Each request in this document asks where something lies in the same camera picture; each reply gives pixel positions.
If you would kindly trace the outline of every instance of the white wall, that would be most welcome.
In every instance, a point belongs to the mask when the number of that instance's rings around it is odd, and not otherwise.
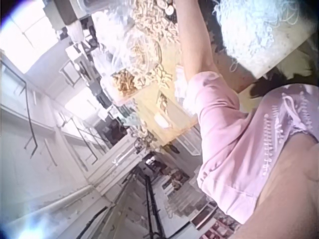
[[[87,183],[81,171],[65,167],[63,155],[53,155],[44,145],[45,137],[36,134],[38,150],[32,158],[34,143],[23,147],[31,137],[29,129],[1,121],[1,210],[4,222],[21,217],[72,193]],[[48,138],[50,146],[53,139]]]
[[[21,82],[9,69],[5,69],[1,75],[1,105],[10,109],[24,117],[27,117],[27,108],[25,102],[25,90],[20,94],[24,87]],[[30,117],[32,120],[42,123],[50,124],[45,118],[42,111],[41,96],[36,93],[36,104],[33,99],[33,91],[27,90]]]

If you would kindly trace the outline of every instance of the shelf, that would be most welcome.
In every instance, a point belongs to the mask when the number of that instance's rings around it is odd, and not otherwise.
[[[201,227],[203,226],[203,224],[204,224],[205,222],[207,222],[207,220],[215,213],[215,211],[216,211],[217,208],[218,208],[218,207],[215,207],[198,225],[195,225],[192,221],[191,221],[191,223],[195,226],[196,229],[201,228]]]
[[[219,235],[221,238],[225,238],[225,237],[222,236],[219,232],[215,231],[213,228],[210,228],[209,231],[211,231],[212,233],[215,233],[215,234]]]
[[[213,209],[214,209],[213,212],[215,212],[216,209],[218,208],[218,206],[217,206],[217,207],[212,207],[209,203],[210,203],[210,202],[207,202],[207,203],[205,204],[205,206],[203,206],[203,208],[202,208],[201,210],[199,210],[198,213],[190,219],[190,221],[193,221],[194,218],[196,218],[196,217],[204,210],[204,208],[206,208],[207,206],[209,206],[210,208],[213,208]]]

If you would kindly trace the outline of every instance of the lace trim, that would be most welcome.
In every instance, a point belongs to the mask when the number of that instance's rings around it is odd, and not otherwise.
[[[264,165],[263,176],[266,176],[273,156],[273,143],[271,139],[271,120],[269,115],[264,115]]]

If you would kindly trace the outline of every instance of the clear plastic container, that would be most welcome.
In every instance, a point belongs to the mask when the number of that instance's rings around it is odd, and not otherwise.
[[[119,5],[118,2],[118,0],[78,0],[80,8],[90,14],[107,9],[112,5]]]
[[[139,53],[134,51],[135,46],[139,47]],[[119,46],[112,59],[112,69],[119,72],[127,69],[134,77],[146,75],[161,62],[161,52],[159,44],[144,33],[132,29]],[[130,94],[122,95],[113,82],[112,76],[103,77],[100,82],[103,90],[110,100],[117,106],[123,105],[132,98],[138,91],[147,87],[144,85]]]

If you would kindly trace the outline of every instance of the white yarn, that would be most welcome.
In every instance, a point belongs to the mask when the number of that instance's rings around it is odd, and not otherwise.
[[[297,23],[299,5],[297,0],[220,0],[213,13],[221,26],[226,53],[234,58],[229,69],[233,72],[237,61],[250,60],[272,45],[273,28],[280,22]]]

